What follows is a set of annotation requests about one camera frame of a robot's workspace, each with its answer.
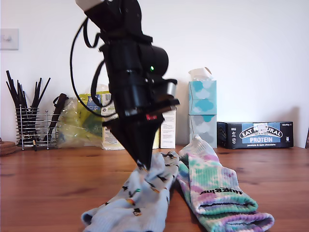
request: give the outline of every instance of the wire basket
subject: wire basket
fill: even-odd
[[[17,146],[33,147],[35,151],[37,147],[46,147],[47,150],[57,146],[58,126],[55,129],[50,129],[49,124],[52,121],[52,116],[48,110],[45,114],[39,113],[39,108],[16,108],[16,137]]]

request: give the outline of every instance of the protein bar box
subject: protein bar box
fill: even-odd
[[[293,147],[293,122],[218,122],[217,140],[228,149]]]

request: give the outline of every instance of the plastic bag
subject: plastic bag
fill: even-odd
[[[102,121],[87,117],[86,109],[77,99],[70,98],[60,114],[58,122],[58,147],[97,146],[102,148]]]

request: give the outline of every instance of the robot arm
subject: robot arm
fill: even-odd
[[[174,98],[177,81],[162,78],[168,68],[168,55],[152,45],[152,37],[143,34],[137,0],[76,3],[100,28],[100,38],[105,42],[99,50],[104,54],[109,90],[119,117],[103,125],[110,128],[136,163],[149,169],[155,133],[164,120],[162,113],[179,104]],[[93,81],[93,98],[96,85],[97,78]]]

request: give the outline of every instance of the wooden tabletop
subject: wooden tabletop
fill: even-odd
[[[223,166],[236,170],[240,187],[259,203],[259,211],[274,216],[270,232],[309,231],[309,150],[216,151]],[[113,197],[135,166],[125,151],[98,148],[1,157],[1,232],[82,232],[81,214]],[[205,231],[177,182],[165,231]]]

